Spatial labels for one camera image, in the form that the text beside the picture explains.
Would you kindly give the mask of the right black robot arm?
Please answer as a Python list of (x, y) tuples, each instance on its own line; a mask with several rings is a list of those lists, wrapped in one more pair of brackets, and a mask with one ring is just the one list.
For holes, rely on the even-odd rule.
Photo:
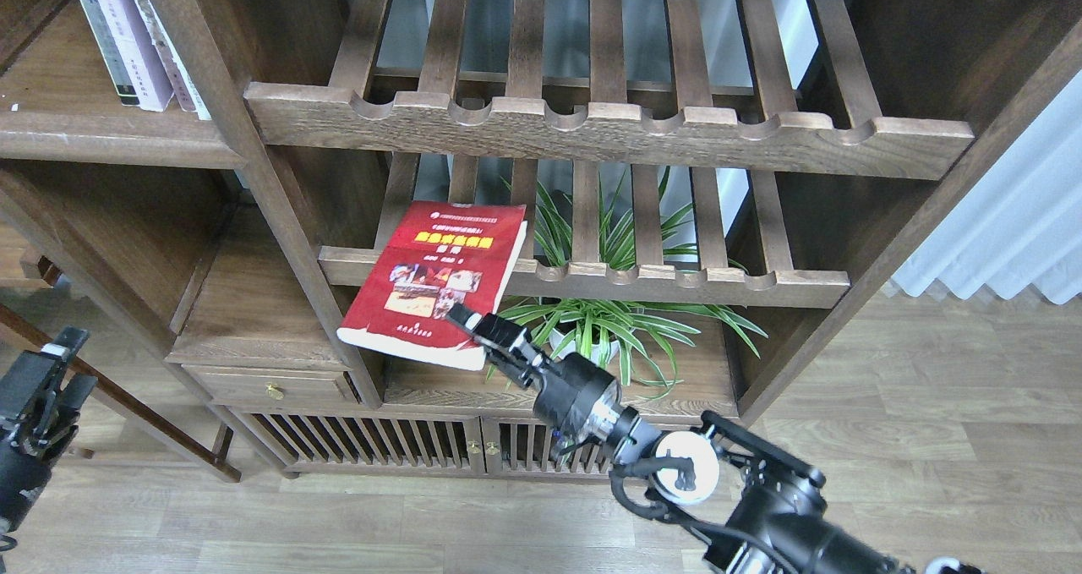
[(448, 319), (522, 388), (560, 436), (560, 454), (595, 444), (615, 499), (634, 516), (686, 529), (720, 573), (910, 573), (826, 521), (822, 471), (705, 410), (668, 431), (620, 402), (620, 384), (590, 358), (554, 361), (514, 321), (453, 305)]

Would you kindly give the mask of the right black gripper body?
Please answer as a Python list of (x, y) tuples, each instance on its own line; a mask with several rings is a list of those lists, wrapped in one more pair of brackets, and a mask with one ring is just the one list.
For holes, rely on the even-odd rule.
[(535, 416), (560, 439), (572, 446), (598, 443), (606, 453), (620, 449), (621, 389), (611, 374), (576, 352), (550, 358), (528, 329), (494, 314), (472, 312), (472, 339), (513, 384), (537, 391)]

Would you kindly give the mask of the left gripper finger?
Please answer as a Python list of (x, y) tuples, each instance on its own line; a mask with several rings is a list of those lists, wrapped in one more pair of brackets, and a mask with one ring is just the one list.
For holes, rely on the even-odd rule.
[(44, 355), (51, 358), (76, 358), (78, 351), (85, 345), (90, 332), (74, 326), (65, 326), (51, 342), (44, 344)]

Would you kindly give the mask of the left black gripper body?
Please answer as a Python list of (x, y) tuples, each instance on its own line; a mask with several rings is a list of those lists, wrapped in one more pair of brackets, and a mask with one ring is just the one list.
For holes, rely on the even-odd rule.
[(78, 432), (80, 410), (96, 378), (77, 374), (61, 386), (72, 350), (23, 351), (1, 384), (1, 520), (3, 536), (19, 529)]

